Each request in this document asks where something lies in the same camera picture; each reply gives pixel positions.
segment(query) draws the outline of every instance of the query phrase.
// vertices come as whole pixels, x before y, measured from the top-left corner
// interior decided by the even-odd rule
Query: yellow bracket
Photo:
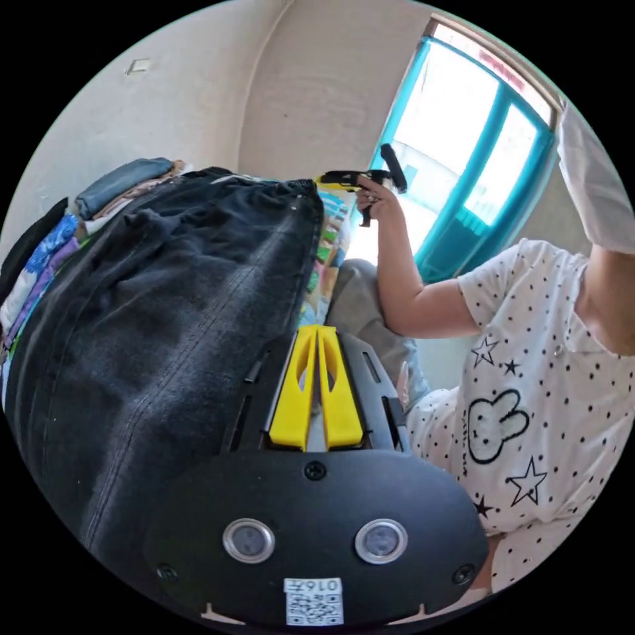
[[[337,331],[328,326],[302,326],[298,329],[269,438],[275,445],[299,448],[306,452],[316,350],[326,449],[359,445],[363,437],[362,424]],[[300,388],[305,371],[304,387]]]

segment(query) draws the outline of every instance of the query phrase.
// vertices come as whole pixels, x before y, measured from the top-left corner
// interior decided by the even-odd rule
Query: purple cloth
[[[40,295],[42,291],[46,288],[46,285],[52,280],[55,276],[57,270],[79,249],[79,243],[77,242],[77,238],[71,238],[63,247],[57,250],[48,261],[48,264],[42,271],[42,274],[38,278],[37,282],[33,286],[31,293],[28,295],[28,298],[24,302],[24,306],[18,313],[18,317],[16,318],[9,334],[5,338],[5,346],[10,349],[15,336],[20,330],[20,326],[26,319],[31,307],[40,299]]]

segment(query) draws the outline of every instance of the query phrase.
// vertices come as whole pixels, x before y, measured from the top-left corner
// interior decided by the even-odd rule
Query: qr code
[[[337,626],[344,623],[341,595],[287,593],[289,626]]]

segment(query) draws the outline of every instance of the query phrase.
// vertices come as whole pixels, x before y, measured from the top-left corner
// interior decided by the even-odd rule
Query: window
[[[378,144],[392,144],[409,188],[400,196],[427,282],[504,248],[550,168],[551,104],[517,70],[445,24],[421,41]],[[385,167],[376,154],[373,168]],[[376,226],[349,257],[376,261]]]

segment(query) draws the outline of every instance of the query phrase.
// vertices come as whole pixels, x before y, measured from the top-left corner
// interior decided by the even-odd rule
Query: gray pants
[[[430,392],[419,365],[416,341],[397,335],[384,322],[374,265],[365,260],[344,261],[335,283],[326,324],[372,346],[395,385],[403,362],[407,362],[409,403],[406,411]]]

